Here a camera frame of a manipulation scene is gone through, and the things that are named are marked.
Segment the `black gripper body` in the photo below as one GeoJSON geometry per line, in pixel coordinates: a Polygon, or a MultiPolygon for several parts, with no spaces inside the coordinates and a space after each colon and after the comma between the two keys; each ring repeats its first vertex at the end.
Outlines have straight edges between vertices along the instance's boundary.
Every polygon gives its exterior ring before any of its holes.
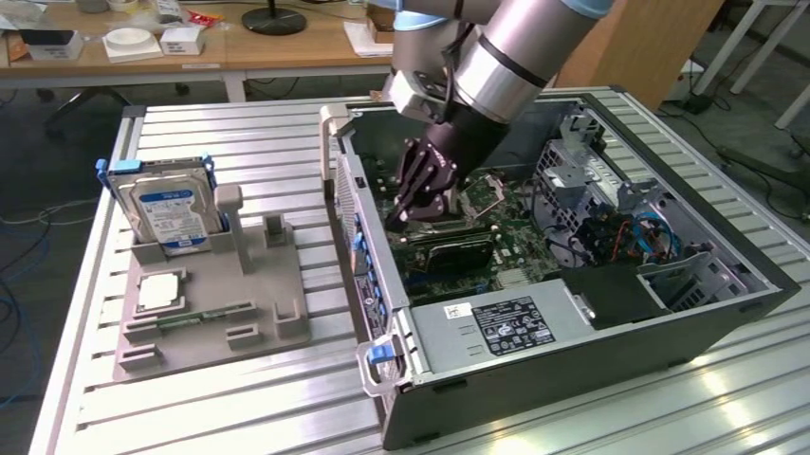
{"type": "Polygon", "coordinates": [[[504,141],[510,127],[489,120],[433,124],[421,147],[429,156],[429,183],[456,183],[474,171],[504,141]]]}

